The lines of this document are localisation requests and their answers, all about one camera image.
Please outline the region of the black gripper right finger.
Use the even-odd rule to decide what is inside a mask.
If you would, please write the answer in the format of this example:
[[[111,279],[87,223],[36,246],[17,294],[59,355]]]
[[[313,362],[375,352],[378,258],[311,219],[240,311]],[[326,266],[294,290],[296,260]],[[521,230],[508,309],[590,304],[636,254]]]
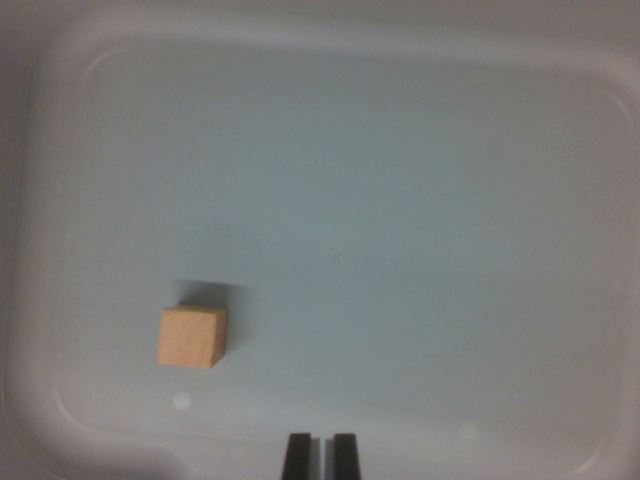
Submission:
[[[361,480],[357,436],[337,433],[325,441],[324,478],[326,480]]]

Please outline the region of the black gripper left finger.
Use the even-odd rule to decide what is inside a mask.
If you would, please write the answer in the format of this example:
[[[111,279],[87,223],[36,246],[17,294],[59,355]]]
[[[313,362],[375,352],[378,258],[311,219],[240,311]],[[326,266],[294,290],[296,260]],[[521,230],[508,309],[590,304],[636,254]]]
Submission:
[[[291,433],[288,438],[282,480],[314,480],[320,478],[319,439],[311,433]]]

